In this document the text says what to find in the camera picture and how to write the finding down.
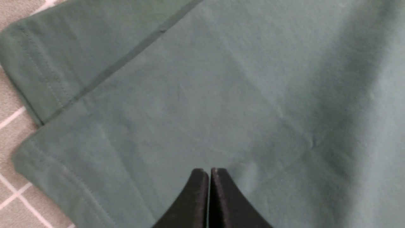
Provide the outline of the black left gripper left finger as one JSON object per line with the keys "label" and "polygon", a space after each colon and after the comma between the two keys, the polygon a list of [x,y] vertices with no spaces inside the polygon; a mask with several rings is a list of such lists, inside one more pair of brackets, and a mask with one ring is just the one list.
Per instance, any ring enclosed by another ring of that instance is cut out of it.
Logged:
{"label": "black left gripper left finger", "polygon": [[192,170],[184,188],[154,224],[154,228],[205,228],[209,177],[203,169]]}

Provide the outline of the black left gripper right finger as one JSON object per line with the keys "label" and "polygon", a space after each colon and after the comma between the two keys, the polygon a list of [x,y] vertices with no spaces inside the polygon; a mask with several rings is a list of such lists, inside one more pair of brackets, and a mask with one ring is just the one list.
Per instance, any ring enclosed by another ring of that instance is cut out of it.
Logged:
{"label": "black left gripper right finger", "polygon": [[212,168],[210,228],[272,228],[239,190],[227,169]]}

